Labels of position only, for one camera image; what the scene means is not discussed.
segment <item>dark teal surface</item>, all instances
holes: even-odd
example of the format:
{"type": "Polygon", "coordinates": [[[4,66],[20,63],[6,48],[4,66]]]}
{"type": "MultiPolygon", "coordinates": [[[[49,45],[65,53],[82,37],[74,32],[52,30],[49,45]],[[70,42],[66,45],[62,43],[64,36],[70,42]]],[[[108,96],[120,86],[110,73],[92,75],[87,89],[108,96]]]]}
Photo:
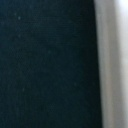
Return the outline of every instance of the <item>dark teal surface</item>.
{"type": "Polygon", "coordinates": [[[92,0],[0,0],[0,128],[101,128],[92,0]]]}

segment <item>dark background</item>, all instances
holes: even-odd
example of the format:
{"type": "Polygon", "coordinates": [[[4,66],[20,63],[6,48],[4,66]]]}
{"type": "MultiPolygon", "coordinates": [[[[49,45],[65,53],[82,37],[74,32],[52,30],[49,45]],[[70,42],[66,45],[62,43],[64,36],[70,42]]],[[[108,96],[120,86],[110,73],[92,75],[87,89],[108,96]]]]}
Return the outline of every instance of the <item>dark background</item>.
{"type": "Polygon", "coordinates": [[[93,0],[0,0],[0,128],[101,128],[93,0]]]}

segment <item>dark green wall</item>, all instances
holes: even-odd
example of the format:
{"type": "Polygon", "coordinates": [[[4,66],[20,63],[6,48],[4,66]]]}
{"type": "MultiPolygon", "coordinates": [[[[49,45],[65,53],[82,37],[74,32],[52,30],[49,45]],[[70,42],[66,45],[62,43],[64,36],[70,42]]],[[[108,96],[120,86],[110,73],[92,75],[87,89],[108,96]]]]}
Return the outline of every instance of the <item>dark green wall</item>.
{"type": "Polygon", "coordinates": [[[101,128],[92,0],[0,0],[0,128],[101,128]]]}

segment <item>white surface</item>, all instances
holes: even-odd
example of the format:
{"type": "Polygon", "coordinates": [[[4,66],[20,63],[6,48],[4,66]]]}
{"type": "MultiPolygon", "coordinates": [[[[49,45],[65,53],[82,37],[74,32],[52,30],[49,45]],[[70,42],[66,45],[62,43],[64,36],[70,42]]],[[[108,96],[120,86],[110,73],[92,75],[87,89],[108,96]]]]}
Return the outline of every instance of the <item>white surface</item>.
{"type": "Polygon", "coordinates": [[[128,0],[95,0],[104,128],[128,128],[128,0]]]}

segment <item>blurry white object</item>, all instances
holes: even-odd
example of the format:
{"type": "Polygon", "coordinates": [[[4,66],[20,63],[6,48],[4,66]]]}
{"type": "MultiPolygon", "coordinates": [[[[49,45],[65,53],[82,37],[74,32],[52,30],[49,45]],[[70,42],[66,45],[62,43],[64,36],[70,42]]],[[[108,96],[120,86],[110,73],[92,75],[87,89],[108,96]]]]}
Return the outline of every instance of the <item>blurry white object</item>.
{"type": "Polygon", "coordinates": [[[104,128],[128,128],[128,0],[95,0],[104,128]]]}

